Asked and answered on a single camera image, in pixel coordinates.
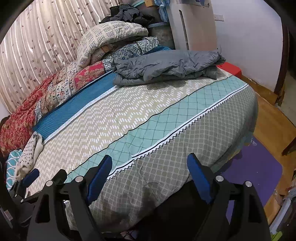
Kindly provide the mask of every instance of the leaf-patterned curtain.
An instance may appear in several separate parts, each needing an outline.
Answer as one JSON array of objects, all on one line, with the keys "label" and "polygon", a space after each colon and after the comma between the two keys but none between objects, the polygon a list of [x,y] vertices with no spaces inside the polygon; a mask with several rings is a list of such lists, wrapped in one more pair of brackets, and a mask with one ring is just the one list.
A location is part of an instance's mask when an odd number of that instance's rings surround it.
[{"label": "leaf-patterned curtain", "polygon": [[35,0],[0,44],[0,96],[12,113],[44,79],[76,59],[81,36],[118,0]]}]

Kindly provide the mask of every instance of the yoga mat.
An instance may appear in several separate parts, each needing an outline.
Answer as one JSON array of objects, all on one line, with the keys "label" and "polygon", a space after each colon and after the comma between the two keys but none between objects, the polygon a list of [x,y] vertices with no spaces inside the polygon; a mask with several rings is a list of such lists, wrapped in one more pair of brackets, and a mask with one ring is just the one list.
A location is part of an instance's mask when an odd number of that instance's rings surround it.
[{"label": "yoga mat", "polygon": [[[255,137],[252,137],[251,144],[244,146],[219,172],[231,183],[252,182],[264,206],[281,178],[282,166]],[[234,201],[228,205],[226,216],[229,221],[233,205]]]}]

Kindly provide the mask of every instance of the bed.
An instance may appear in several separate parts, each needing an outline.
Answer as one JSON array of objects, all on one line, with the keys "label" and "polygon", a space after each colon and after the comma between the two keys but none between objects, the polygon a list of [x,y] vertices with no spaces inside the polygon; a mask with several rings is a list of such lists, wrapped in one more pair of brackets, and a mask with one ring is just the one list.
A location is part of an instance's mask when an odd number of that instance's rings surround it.
[{"label": "bed", "polygon": [[[59,169],[70,182],[110,155],[112,171],[90,206],[103,232],[127,230],[188,182],[189,153],[219,170],[249,141],[258,110],[253,89],[221,69],[217,80],[118,87],[112,78],[100,77],[34,127],[45,145],[28,189],[41,190]],[[66,211],[74,229],[70,203]]]}]

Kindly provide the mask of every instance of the wall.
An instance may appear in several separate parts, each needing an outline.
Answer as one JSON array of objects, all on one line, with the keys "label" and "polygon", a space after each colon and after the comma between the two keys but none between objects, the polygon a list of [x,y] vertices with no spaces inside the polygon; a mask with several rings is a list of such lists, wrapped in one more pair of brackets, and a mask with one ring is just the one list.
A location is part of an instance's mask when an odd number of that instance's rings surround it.
[{"label": "wall", "polygon": [[0,99],[0,121],[6,117],[9,116],[10,114],[8,113],[6,107],[4,106],[4,104],[2,103],[2,100]]},{"label": "wall", "polygon": [[264,0],[211,0],[218,49],[242,74],[274,91],[279,76],[283,34],[281,19]]}]

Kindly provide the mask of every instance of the wall outlet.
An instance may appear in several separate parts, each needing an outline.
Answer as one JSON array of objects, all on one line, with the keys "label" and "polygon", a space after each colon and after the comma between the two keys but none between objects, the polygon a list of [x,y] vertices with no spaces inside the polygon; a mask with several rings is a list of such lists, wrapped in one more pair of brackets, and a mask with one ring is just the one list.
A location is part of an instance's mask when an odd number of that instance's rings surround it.
[{"label": "wall outlet", "polygon": [[214,14],[214,19],[216,21],[224,21],[223,15]]}]

